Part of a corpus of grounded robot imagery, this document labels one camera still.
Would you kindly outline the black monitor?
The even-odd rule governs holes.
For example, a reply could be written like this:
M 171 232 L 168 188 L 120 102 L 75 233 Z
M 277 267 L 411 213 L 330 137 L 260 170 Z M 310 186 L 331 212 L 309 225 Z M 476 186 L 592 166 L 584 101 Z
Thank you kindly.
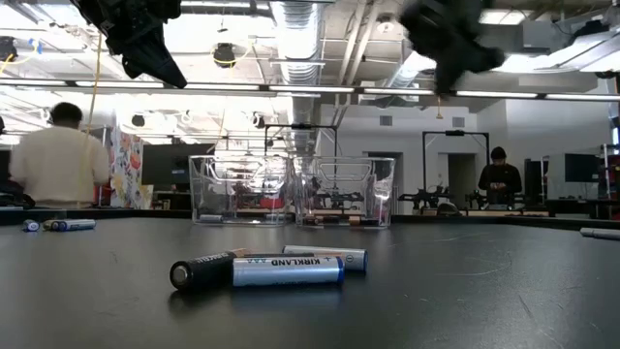
M 600 159 L 592 154 L 565 154 L 566 182 L 598 182 Z
M 190 156 L 212 155 L 212 143 L 148 144 L 143 147 L 141 184 L 156 190 L 190 190 Z

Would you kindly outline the long overhead light bar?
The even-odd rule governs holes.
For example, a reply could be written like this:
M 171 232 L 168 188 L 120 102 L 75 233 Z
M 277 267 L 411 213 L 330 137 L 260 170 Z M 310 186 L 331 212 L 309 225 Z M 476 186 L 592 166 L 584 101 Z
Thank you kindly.
M 429 89 L 362 87 L 362 86 L 324 86 L 324 85 L 273 85 L 255 83 L 189 83 L 184 88 L 177 88 L 164 82 L 128 81 L 128 80 L 62 80 L 62 79 L 5 79 L 0 78 L 0 86 L 41 88 L 50 90 L 73 89 L 87 90 L 98 88 L 100 91 L 128 93 L 180 93 L 180 94 L 356 94 L 374 96 L 431 96 Z M 515 100 L 546 100 L 567 102 L 620 102 L 619 94 L 592 93 L 542 93 L 542 92 L 509 92 L 462 90 L 451 94 L 458 98 L 480 99 L 515 99 Z

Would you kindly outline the colourful floral banner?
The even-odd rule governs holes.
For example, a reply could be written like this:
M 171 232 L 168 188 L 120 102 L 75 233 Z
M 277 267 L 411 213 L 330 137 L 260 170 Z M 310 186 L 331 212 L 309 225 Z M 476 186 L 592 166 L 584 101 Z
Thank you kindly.
M 110 140 L 110 205 L 143 209 L 143 141 L 138 136 L 123 132 L 119 127 L 112 129 Z

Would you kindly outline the person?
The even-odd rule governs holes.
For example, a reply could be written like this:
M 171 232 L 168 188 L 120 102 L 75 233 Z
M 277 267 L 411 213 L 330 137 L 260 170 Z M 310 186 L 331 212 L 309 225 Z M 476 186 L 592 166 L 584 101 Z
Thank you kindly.
M 520 172 L 507 162 L 507 153 L 501 146 L 491 150 L 490 158 L 491 163 L 481 172 L 479 189 L 485 192 L 490 205 L 513 206 L 515 196 L 522 191 Z
M 23 136 L 11 152 L 10 179 L 40 207 L 94 204 L 95 188 L 109 182 L 109 152 L 79 130 L 82 110 L 62 102 L 50 111 L 51 126 Z

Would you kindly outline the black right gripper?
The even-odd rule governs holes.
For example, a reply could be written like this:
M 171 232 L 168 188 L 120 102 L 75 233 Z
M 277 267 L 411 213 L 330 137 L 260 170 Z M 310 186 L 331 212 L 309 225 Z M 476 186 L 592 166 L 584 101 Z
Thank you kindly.
M 439 54 L 454 41 L 475 42 L 481 33 L 484 9 L 485 0 L 409 0 L 399 13 L 399 23 L 414 51 Z M 464 63 L 459 51 L 445 51 L 436 59 L 435 94 L 450 94 L 465 70 L 483 73 L 501 67 L 505 60 L 501 49 L 478 43 L 467 47 Z

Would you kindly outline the black frame stand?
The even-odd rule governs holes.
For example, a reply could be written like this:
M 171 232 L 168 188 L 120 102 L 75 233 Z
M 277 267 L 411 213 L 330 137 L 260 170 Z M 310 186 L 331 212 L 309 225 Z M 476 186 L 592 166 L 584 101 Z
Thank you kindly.
M 434 135 L 435 137 L 433 138 L 433 140 L 431 142 L 427 142 L 426 141 L 426 137 L 428 135 Z M 471 137 L 474 141 L 476 141 L 480 147 L 482 147 L 484 149 L 484 160 L 485 160 L 485 166 L 489 165 L 491 163 L 491 159 L 490 159 L 490 135 L 488 132 L 468 132 L 468 131 L 463 131 L 463 130 L 457 130 L 457 129 L 453 129 L 453 130 L 446 130 L 446 131 L 422 131 L 421 132 L 421 142 L 422 142 L 422 150 L 421 150 L 421 158 L 422 158 L 422 183 L 423 183 L 423 189 L 426 190 L 427 189 L 427 147 L 429 147 L 433 141 L 435 140 L 435 138 L 439 135 L 445 136 L 445 137 L 465 137 L 465 136 L 469 136 Z M 484 144 L 482 144 L 480 142 L 480 140 L 478 139 L 478 137 L 483 137 L 484 138 Z

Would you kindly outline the clear plastic bin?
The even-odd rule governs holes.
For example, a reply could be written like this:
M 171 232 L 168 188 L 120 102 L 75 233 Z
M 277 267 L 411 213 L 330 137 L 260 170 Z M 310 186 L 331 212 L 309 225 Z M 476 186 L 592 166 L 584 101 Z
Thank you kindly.
M 289 220 L 291 163 L 279 155 L 191 156 L 193 221 L 209 225 L 281 226 Z M 200 223 L 202 214 L 223 223 Z
M 390 224 L 395 160 L 303 156 L 292 159 L 295 222 L 304 227 L 385 228 Z M 306 226 L 305 216 L 339 216 L 339 225 Z M 349 217 L 360 216 L 361 226 Z

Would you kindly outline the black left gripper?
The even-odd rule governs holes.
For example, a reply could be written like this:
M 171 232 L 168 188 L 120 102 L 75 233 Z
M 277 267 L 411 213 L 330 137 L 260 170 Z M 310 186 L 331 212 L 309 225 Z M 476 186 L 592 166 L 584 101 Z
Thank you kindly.
M 177 88 L 187 80 L 166 48 L 163 26 L 181 15 L 182 0 L 70 0 L 88 24 L 105 37 L 130 79 L 141 70 Z M 138 62 L 131 53 L 138 51 Z

